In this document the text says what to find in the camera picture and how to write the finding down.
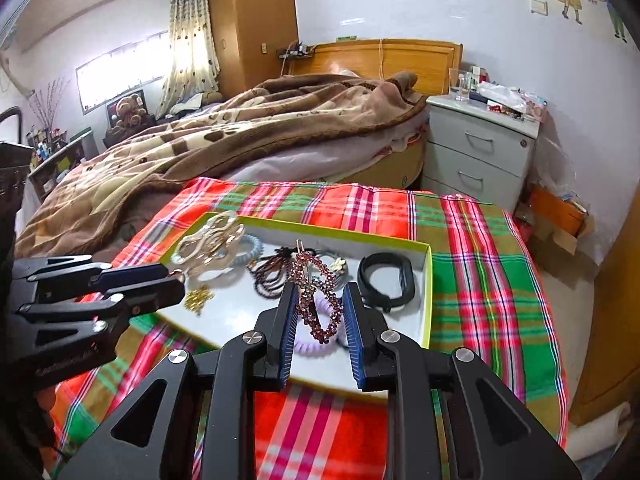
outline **white roll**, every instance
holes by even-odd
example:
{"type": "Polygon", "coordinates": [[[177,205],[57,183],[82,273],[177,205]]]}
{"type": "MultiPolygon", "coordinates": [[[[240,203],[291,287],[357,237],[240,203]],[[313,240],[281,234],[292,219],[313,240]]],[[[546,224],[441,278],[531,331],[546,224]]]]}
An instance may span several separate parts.
{"type": "Polygon", "coordinates": [[[624,402],[609,413],[571,431],[566,440],[567,455],[576,462],[617,445],[631,428],[630,414],[629,403],[624,402]]]}

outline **wardrobe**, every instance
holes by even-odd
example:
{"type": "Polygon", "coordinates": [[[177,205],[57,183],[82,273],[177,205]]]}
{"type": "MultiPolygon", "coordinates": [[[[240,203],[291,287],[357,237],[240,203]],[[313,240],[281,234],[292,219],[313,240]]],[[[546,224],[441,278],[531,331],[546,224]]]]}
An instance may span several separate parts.
{"type": "Polygon", "coordinates": [[[294,0],[209,0],[225,98],[279,77],[276,51],[298,40],[294,0]]]}

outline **white nightstand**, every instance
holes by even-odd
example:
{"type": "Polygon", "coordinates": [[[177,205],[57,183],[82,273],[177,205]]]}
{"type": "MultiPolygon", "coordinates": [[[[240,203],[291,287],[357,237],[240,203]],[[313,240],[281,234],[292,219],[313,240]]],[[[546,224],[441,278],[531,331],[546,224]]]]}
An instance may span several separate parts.
{"type": "Polygon", "coordinates": [[[513,212],[529,172],[539,123],[475,101],[432,96],[422,189],[463,193],[513,212]]]}

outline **orange box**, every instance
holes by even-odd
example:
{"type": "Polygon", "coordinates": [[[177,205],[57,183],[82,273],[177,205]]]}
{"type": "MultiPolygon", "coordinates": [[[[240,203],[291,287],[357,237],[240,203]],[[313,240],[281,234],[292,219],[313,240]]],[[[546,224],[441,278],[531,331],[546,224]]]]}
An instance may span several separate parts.
{"type": "Polygon", "coordinates": [[[575,205],[563,202],[540,186],[534,186],[531,189],[529,204],[536,215],[545,217],[553,225],[574,237],[580,232],[587,217],[587,214],[575,205]]]}

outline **bed frame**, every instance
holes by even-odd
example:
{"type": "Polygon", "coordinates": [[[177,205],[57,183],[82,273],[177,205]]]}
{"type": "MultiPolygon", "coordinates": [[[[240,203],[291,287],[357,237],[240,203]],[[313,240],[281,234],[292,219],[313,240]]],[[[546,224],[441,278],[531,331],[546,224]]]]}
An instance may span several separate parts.
{"type": "MultiPolygon", "coordinates": [[[[338,73],[348,69],[365,78],[384,78],[402,70],[418,76],[415,90],[442,95],[449,91],[449,68],[458,68],[462,45],[428,40],[361,40],[325,43],[315,47],[313,57],[289,62],[290,75],[338,73]]],[[[417,138],[404,152],[385,156],[366,170],[341,182],[404,189],[420,177],[424,163],[424,139],[417,138]]]]}

